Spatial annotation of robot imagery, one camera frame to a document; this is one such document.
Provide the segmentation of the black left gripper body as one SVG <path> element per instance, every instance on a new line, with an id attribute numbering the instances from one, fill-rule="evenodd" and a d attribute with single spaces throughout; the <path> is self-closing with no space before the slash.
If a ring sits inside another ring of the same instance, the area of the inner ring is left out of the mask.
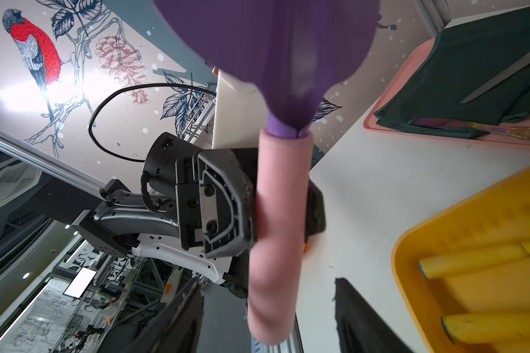
<path id="1" fill-rule="evenodd" d="M 258 150 L 199 151 L 179 159 L 176 206 L 181 245 L 202 247 L 207 257 L 235 257 L 256 235 Z"/>

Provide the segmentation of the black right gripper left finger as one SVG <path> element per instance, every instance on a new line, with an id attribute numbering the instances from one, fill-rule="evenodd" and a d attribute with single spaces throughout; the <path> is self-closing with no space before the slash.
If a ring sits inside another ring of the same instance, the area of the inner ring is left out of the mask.
<path id="1" fill-rule="evenodd" d="M 196 352 L 203 323 L 200 281 L 191 279 L 125 352 Z"/>

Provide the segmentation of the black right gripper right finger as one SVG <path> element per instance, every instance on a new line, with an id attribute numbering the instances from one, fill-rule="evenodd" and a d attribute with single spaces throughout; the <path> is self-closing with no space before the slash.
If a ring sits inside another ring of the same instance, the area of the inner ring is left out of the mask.
<path id="1" fill-rule="evenodd" d="M 342 352 L 410 352 L 345 278 L 335 280 L 335 319 Z"/>

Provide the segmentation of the purple shovel pink handle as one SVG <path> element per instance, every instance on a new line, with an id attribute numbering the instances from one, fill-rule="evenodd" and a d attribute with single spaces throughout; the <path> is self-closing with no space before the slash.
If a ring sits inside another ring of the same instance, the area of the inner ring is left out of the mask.
<path id="1" fill-rule="evenodd" d="M 247 323 L 260 343 L 294 327 L 312 162 L 309 127 L 332 86 L 368 55 L 377 1 L 157 1 L 177 36 L 219 70 L 255 85 L 268 108 L 259 137 L 257 242 Z"/>

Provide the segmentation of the yellow plastic storage box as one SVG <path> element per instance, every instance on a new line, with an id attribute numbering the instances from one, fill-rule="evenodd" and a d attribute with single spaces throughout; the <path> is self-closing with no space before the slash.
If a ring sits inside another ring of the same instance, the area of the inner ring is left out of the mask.
<path id="1" fill-rule="evenodd" d="M 530 352 L 530 167 L 404 233 L 391 264 L 429 352 Z"/>

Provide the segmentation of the yellow shovel yellow handle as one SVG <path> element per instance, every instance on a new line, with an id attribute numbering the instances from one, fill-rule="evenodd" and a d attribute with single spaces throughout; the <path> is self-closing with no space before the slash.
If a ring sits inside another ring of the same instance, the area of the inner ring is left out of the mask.
<path id="1" fill-rule="evenodd" d="M 530 257 L 530 238 L 517 243 L 427 257 L 418 261 L 418 267 L 426 279 L 440 279 L 523 260 L 527 257 Z"/>

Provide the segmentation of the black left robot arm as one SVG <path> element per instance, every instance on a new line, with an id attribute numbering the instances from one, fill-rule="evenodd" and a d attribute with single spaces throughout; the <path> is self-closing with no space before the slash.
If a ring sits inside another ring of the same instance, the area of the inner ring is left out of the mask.
<path id="1" fill-rule="evenodd" d="M 140 192 L 112 179 L 74 227 L 105 254 L 173 263 L 246 298 L 258 158 L 256 148 L 204 150 L 165 132 L 143 160 Z"/>

